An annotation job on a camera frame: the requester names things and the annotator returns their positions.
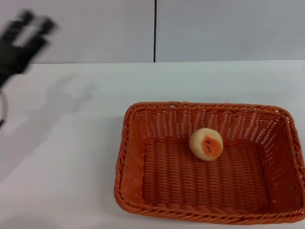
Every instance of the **orange topping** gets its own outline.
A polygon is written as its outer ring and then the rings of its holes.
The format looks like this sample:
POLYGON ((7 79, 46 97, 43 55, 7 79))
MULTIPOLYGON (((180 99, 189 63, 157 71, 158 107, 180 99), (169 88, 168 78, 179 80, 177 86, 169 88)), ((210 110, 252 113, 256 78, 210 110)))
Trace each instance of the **orange topping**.
POLYGON ((221 154, 221 145, 220 143, 208 136, 206 136, 202 141, 202 149, 205 154, 210 157, 217 157, 221 154))

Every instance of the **white table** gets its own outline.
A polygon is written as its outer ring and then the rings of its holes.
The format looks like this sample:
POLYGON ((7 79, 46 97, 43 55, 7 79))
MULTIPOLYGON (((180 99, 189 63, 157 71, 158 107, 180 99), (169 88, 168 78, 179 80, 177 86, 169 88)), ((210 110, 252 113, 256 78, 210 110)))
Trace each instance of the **white table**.
MULTIPOLYGON (((37 64, 5 92, 0 229, 235 228, 119 208, 115 163, 124 112, 136 102, 277 105, 291 112, 305 143, 305 61, 37 64)), ((305 220, 289 226, 304 228, 305 220)))

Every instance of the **orange wicker basket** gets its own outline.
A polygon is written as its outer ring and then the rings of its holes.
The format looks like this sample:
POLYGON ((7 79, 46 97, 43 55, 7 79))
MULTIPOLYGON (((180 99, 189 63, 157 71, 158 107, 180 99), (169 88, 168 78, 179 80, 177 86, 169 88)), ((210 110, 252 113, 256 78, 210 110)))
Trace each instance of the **orange wicker basket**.
POLYGON ((305 170, 284 109, 249 104, 138 103, 126 112, 114 195, 145 216, 220 224, 304 219, 305 170), (194 130, 217 130, 212 162, 188 147, 194 130))

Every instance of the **woven basket bottom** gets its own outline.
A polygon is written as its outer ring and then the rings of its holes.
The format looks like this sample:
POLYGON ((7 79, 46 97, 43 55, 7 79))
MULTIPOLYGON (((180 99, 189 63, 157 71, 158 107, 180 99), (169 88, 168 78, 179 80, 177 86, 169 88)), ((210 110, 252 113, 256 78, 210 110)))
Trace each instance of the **woven basket bottom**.
POLYGON ((231 208, 246 213, 272 212, 260 154, 253 142, 224 142, 213 162, 190 151, 187 141, 153 141, 144 148, 142 198, 146 204, 203 211, 231 208))

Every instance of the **white wall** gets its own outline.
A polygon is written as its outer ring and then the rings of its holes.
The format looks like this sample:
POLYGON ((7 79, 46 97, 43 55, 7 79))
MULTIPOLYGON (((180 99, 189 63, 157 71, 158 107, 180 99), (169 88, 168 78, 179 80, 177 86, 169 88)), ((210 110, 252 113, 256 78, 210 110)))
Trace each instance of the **white wall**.
POLYGON ((0 0, 0 26, 20 8, 61 26, 38 62, 153 61, 153 0, 0 0))
POLYGON ((304 0, 159 0, 158 62, 305 59, 304 0))

